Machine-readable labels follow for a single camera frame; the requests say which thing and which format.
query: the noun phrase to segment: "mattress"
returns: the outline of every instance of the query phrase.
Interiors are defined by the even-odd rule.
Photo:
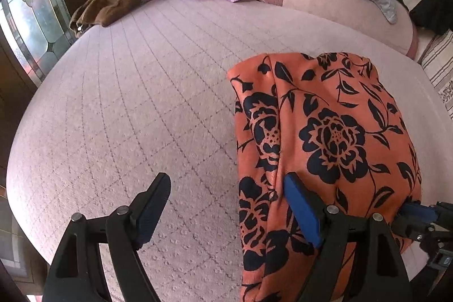
[[[453,201],[452,122],[418,64],[302,11],[255,0],[153,0],[86,32],[31,100],[7,172],[26,236],[51,263],[71,214],[107,215],[166,172],[169,203],[139,251],[151,283],[164,301],[237,300],[235,96],[226,72],[252,55],[289,51],[369,57],[415,145],[423,202]],[[107,247],[101,254],[113,300],[122,301]]]

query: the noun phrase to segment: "striped fabric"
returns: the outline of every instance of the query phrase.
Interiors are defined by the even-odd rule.
[[[453,119],[453,31],[436,37],[420,64]]]

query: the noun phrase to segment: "black cloth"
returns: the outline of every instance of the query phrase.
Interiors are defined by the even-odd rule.
[[[452,0],[421,0],[409,16],[416,26],[430,29],[437,35],[453,30]]]

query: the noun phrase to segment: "metal screw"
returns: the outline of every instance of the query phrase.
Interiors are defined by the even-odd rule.
[[[78,221],[81,221],[82,218],[83,218],[83,215],[80,214],[80,213],[74,213],[74,214],[72,214],[72,216],[71,216],[71,220],[72,220],[74,223],[77,223]]]
[[[339,211],[340,211],[340,210],[339,210],[338,207],[336,207],[335,205],[329,205],[329,206],[327,207],[327,212],[328,212],[329,214],[338,214]]]
[[[116,213],[118,215],[127,214],[128,211],[129,211],[129,207],[126,205],[120,206],[118,209],[116,209]]]
[[[381,214],[379,214],[379,213],[374,213],[373,214],[373,219],[376,220],[376,221],[382,221],[382,220],[384,220],[384,217]]]

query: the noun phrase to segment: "quilted mattress cover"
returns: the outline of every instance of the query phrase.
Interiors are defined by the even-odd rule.
[[[169,203],[140,250],[153,286],[164,301],[236,301],[242,253],[226,72],[252,55],[289,51],[369,57],[417,150],[424,203],[453,201],[452,122],[418,64],[301,11],[254,0],[153,0],[90,29],[30,102],[7,174],[26,236],[51,263],[71,214],[107,215],[167,172]],[[122,301],[107,247],[101,253],[113,300]],[[409,273],[423,266],[407,258]]]

